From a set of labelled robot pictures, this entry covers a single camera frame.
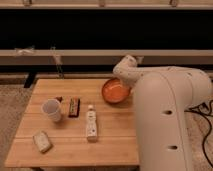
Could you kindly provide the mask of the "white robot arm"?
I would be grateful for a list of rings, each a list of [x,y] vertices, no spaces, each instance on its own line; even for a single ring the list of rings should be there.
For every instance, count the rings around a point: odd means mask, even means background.
[[[138,67],[131,55],[113,73],[133,89],[140,171],[194,171],[185,111],[210,99],[209,76],[188,67]]]

